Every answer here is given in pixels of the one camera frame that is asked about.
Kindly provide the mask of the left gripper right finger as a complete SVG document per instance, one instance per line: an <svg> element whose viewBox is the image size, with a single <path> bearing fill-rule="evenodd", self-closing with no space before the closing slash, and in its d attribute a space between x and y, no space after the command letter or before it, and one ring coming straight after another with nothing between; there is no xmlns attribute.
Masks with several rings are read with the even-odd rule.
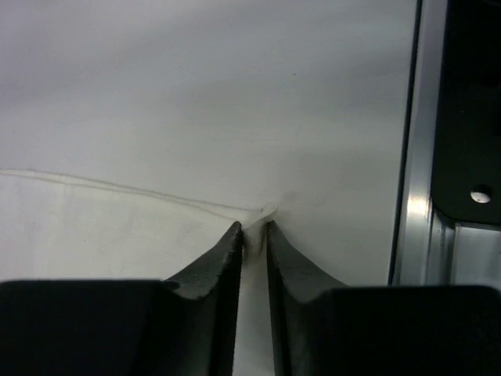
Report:
<svg viewBox="0 0 501 376"><path fill-rule="evenodd" d="M484 286L349 287L267 225L278 375L497 375L500 293Z"/></svg>

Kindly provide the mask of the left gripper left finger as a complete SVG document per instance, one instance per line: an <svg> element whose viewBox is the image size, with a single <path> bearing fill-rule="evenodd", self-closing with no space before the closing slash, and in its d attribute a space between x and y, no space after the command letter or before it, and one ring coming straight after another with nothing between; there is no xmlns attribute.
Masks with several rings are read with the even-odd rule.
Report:
<svg viewBox="0 0 501 376"><path fill-rule="evenodd" d="M1 285L4 375L230 375L243 231L166 280Z"/></svg>

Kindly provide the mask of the white cloth napkin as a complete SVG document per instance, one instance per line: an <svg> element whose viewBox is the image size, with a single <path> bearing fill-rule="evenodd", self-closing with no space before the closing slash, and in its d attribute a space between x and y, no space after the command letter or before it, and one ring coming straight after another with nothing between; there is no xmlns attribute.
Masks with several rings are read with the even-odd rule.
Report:
<svg viewBox="0 0 501 376"><path fill-rule="evenodd" d="M1 278L165 279L243 227L233 372L271 375L265 225L277 205L233 208L70 175L1 173Z"/></svg>

